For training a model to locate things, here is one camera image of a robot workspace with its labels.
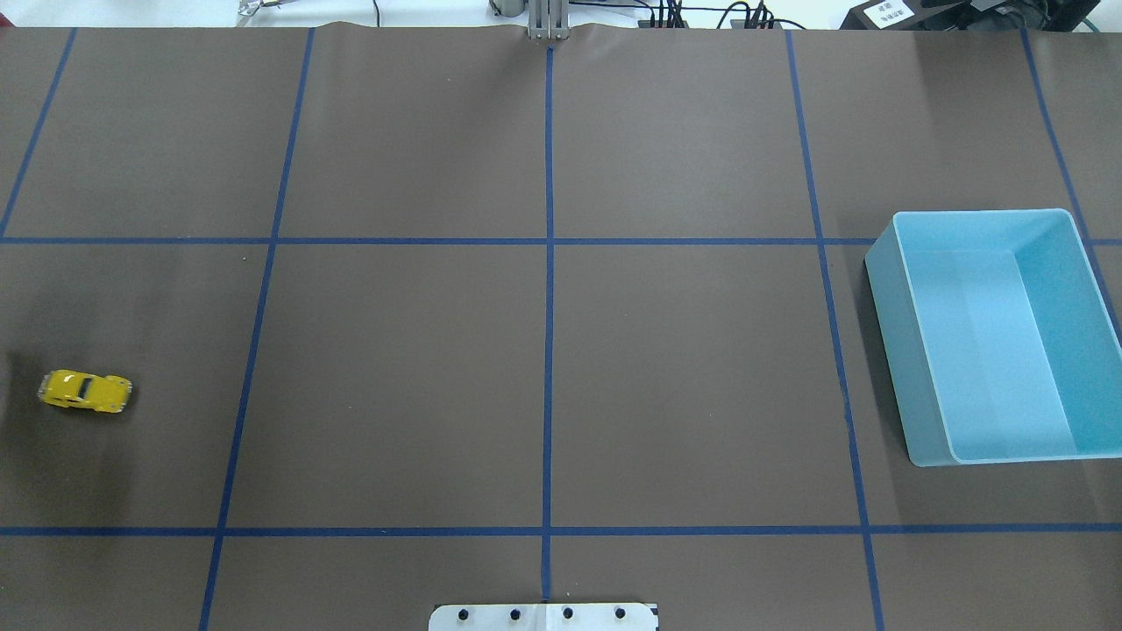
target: metal bracket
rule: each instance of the metal bracket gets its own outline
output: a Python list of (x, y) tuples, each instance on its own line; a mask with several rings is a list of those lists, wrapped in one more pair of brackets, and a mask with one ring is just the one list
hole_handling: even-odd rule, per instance
[(443, 605), (429, 631), (659, 631), (659, 606), (643, 603)]
[(569, 0), (528, 0), (531, 39), (569, 38)]

